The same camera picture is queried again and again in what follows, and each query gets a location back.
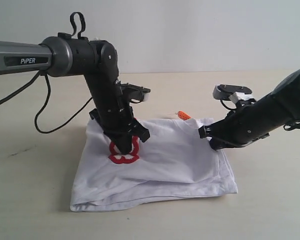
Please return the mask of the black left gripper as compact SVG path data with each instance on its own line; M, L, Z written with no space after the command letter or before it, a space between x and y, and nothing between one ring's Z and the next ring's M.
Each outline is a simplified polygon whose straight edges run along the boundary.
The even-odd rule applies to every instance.
M90 118L99 124L121 154L132 151L132 136L137 136L142 143L150 138L150 131L135 119L131 103L123 98L118 84L90 84L88 89L95 105L89 112Z

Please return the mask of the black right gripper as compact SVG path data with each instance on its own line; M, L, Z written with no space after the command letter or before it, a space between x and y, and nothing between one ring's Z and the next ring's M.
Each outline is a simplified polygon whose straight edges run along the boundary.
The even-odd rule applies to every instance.
M203 119L198 133L201 139L211 137L213 150L231 149L263 138L270 132L270 100L260 99L240 108L228 120Z

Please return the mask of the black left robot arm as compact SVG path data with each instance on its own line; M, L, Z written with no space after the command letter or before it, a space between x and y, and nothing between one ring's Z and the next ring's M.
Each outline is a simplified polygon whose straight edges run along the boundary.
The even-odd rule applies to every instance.
M95 104L90 116L122 154L130 153L134 136L142 142L150 138L130 104L143 102L151 90L120 82L117 50L108 41L67 33L41 44L0 41L0 76L33 71L36 77L84 76Z

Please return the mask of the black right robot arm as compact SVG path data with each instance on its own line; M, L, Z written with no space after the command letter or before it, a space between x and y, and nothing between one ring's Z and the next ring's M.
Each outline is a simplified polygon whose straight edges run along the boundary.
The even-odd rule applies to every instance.
M250 88L240 85L216 85L212 95L222 104L235 105L224 119L198 129L200 138L209 138L214 150L246 147L279 127L300 129L300 69L259 100Z

